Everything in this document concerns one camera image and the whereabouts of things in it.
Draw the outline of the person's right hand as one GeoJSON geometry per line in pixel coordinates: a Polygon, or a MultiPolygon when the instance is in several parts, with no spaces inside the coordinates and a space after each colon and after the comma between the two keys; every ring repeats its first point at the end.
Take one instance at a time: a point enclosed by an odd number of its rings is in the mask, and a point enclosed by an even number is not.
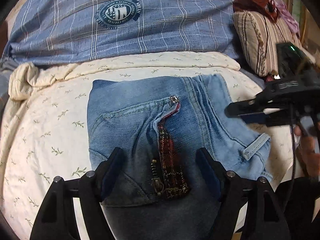
{"type": "Polygon", "coordinates": [[[305,176],[316,178],[319,176],[319,153],[315,152],[315,140],[305,136],[299,126],[293,130],[300,137],[300,143],[296,149],[296,156],[305,176]]]}

